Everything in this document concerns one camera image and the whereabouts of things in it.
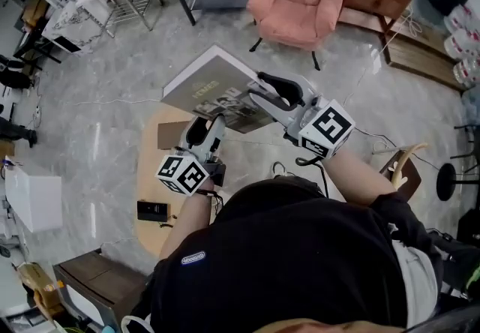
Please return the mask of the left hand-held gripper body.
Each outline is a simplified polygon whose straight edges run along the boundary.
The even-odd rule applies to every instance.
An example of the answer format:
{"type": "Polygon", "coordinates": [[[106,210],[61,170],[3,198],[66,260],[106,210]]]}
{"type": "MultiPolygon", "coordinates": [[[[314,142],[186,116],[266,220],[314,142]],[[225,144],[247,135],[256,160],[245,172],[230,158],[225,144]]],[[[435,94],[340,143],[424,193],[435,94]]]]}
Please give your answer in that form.
{"type": "Polygon", "coordinates": [[[175,149],[163,157],[154,177],[170,191],[191,197],[207,179],[222,186],[226,168],[216,156],[201,162],[191,152],[175,149]]]}

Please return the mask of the brown leather book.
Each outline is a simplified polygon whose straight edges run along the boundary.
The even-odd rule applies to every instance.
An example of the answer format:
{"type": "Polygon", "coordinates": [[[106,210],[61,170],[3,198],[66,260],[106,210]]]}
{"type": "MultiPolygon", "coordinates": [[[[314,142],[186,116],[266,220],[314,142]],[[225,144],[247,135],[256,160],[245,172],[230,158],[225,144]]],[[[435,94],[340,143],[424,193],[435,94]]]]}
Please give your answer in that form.
{"type": "Polygon", "coordinates": [[[168,122],[157,125],[157,148],[170,150],[178,146],[189,121],[168,122]]]}

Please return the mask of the grey photo-cover book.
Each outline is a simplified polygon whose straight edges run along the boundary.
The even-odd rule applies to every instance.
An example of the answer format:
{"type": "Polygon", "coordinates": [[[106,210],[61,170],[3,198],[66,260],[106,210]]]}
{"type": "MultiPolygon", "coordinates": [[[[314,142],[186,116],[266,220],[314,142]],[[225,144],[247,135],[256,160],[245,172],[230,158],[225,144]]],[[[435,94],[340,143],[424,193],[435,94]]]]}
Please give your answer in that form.
{"type": "Polygon", "coordinates": [[[162,102],[209,121],[223,115],[227,128],[247,134],[273,122],[251,89],[261,89],[257,72],[214,44],[166,84],[162,102]]]}

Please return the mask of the person's left forearm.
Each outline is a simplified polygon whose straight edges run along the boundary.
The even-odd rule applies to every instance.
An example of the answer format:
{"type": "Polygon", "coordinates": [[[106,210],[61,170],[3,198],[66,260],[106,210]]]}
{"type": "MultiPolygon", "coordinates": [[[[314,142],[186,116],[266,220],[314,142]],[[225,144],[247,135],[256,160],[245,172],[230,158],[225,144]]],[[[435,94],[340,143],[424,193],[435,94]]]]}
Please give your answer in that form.
{"type": "Polygon", "coordinates": [[[168,258],[191,234],[206,228],[210,223],[212,199],[203,194],[195,193],[188,196],[172,230],[163,243],[159,260],[168,258]]]}

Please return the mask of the wooden coffee table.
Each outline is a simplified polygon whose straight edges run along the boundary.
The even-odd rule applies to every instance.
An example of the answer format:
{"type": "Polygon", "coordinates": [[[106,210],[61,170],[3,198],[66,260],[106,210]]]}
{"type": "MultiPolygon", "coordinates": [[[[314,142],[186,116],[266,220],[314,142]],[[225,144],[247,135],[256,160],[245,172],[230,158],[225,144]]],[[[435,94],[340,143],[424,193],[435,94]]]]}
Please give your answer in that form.
{"type": "MultiPolygon", "coordinates": [[[[192,118],[193,116],[187,112],[162,104],[144,127],[139,150],[136,170],[136,198],[146,202],[166,203],[169,205],[169,214],[177,217],[187,197],[170,191],[155,178],[160,162],[168,154],[168,151],[159,150],[157,147],[157,128],[158,124],[190,122],[192,118]]],[[[172,227],[161,226],[159,223],[152,221],[136,220],[136,237],[139,243],[159,259],[161,248],[176,220],[172,221],[172,227]]]]}

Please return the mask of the small wooden chair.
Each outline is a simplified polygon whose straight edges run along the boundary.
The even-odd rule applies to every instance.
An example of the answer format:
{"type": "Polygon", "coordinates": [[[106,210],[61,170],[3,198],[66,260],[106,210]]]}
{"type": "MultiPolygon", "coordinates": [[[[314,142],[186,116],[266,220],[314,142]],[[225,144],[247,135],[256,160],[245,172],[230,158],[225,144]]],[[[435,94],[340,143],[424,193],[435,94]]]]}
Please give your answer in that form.
{"type": "Polygon", "coordinates": [[[414,145],[405,145],[396,148],[387,148],[384,151],[375,151],[375,154],[393,153],[393,156],[379,171],[385,176],[405,199],[410,200],[417,191],[422,178],[411,157],[420,149],[428,147],[426,142],[414,145]]]}

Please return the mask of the wooden slat pallet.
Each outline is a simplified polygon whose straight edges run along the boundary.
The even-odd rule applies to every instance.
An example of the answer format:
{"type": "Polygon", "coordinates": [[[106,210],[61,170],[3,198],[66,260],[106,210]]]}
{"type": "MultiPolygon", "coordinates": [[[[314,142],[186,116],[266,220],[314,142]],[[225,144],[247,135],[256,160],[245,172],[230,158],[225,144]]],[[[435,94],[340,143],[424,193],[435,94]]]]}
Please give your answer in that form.
{"type": "Polygon", "coordinates": [[[421,33],[415,37],[408,25],[396,22],[385,34],[385,60],[388,65],[424,77],[457,92],[467,90],[454,76],[456,60],[443,48],[443,37],[431,28],[420,25],[421,33]]]}

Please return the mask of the black round stool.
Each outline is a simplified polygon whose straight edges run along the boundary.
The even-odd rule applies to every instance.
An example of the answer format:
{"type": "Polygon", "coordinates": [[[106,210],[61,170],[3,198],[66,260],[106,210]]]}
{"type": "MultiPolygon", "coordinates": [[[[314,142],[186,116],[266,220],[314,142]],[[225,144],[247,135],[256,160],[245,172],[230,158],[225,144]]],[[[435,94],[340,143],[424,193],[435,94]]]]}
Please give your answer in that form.
{"type": "Polygon", "coordinates": [[[436,195],[445,202],[452,198],[458,185],[480,185],[480,178],[468,180],[460,179],[451,163],[445,163],[439,169],[436,177],[436,195]]]}

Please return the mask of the dark wooden sink cabinet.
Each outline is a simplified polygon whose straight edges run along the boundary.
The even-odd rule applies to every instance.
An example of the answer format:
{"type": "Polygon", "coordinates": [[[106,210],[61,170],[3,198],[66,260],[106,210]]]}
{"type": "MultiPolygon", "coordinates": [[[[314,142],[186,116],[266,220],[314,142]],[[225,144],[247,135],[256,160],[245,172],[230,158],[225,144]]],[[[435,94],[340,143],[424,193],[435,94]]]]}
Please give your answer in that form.
{"type": "Polygon", "coordinates": [[[53,266],[64,303],[97,326],[121,330],[140,299],[147,277],[111,260],[100,248],[53,266]]]}

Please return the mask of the person's black shirt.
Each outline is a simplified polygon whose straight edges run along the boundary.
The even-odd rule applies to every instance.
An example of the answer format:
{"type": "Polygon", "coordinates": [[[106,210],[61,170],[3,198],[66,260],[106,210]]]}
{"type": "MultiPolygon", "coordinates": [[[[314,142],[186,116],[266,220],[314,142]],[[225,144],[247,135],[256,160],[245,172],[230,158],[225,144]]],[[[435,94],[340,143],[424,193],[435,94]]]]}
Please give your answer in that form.
{"type": "Polygon", "coordinates": [[[260,181],[155,266],[132,314],[157,333],[250,333],[297,318],[407,328],[393,241],[427,254],[440,294],[440,253],[398,193],[363,206],[303,178],[260,181]]]}

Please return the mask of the blue plastic bag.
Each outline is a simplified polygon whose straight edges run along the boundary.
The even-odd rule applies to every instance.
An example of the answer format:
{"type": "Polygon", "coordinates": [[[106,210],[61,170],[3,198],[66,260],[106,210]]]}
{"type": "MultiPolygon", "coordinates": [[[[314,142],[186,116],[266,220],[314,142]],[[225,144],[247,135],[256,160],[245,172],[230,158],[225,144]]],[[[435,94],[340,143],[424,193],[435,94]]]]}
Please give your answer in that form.
{"type": "Polygon", "coordinates": [[[465,91],[461,101],[466,113],[468,124],[480,125],[480,85],[465,91]]]}

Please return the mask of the white box stand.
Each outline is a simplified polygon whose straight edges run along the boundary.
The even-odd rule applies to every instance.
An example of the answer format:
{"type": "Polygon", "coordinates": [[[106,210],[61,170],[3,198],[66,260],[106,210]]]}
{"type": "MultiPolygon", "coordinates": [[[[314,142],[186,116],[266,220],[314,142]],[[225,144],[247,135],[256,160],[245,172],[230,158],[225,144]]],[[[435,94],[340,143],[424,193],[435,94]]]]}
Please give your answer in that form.
{"type": "Polygon", "coordinates": [[[38,166],[13,166],[5,172],[6,198],[31,233],[59,229],[62,217],[62,178],[38,166]]]}

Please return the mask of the shrink-wrapped water bottle pack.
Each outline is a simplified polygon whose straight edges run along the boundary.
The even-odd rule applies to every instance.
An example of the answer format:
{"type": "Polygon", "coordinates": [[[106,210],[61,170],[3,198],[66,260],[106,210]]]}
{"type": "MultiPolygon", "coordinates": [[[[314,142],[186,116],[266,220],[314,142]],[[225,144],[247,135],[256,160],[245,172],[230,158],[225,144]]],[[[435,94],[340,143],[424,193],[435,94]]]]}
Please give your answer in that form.
{"type": "Polygon", "coordinates": [[[444,16],[444,24],[450,33],[458,29],[474,30],[480,29],[480,18],[471,7],[459,4],[449,15],[444,16]]]}
{"type": "Polygon", "coordinates": [[[459,28],[445,39],[444,48],[452,59],[475,58],[480,53],[480,32],[459,28]]]}
{"type": "Polygon", "coordinates": [[[480,57],[464,58],[453,67],[454,78],[465,89],[480,83],[480,57]]]}

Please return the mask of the marble-pattern cabinet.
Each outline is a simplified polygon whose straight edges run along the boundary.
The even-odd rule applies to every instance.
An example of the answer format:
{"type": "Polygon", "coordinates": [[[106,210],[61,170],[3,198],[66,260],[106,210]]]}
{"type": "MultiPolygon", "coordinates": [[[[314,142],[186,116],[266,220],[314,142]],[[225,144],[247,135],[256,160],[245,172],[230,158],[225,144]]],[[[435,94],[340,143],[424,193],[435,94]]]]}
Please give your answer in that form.
{"type": "Polygon", "coordinates": [[[105,1],[96,0],[86,7],[78,7],[75,0],[70,0],[62,9],[53,12],[42,36],[70,54],[92,54],[111,12],[112,8],[105,1]]]}

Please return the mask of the cardboard box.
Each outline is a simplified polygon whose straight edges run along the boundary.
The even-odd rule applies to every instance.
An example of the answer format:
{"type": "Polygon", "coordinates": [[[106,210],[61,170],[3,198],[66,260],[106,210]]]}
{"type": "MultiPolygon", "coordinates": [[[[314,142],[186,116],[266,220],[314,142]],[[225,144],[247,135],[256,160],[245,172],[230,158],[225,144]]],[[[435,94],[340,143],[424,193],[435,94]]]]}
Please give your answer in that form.
{"type": "Polygon", "coordinates": [[[65,312],[54,281],[36,262],[24,262],[17,268],[22,284],[30,291],[35,305],[49,321],[65,312]]]}

